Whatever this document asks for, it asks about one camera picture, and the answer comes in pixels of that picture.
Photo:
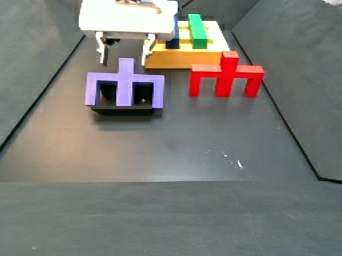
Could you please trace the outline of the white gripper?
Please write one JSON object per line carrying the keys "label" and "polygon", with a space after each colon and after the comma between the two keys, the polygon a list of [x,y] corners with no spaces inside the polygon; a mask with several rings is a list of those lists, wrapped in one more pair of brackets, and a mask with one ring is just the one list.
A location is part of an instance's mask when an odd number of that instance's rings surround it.
{"label": "white gripper", "polygon": [[95,33],[101,64],[107,65],[107,37],[147,39],[142,49],[142,66],[153,54],[157,37],[171,40],[175,35],[174,16],[178,2],[170,0],[83,0],[79,27],[86,34]]}

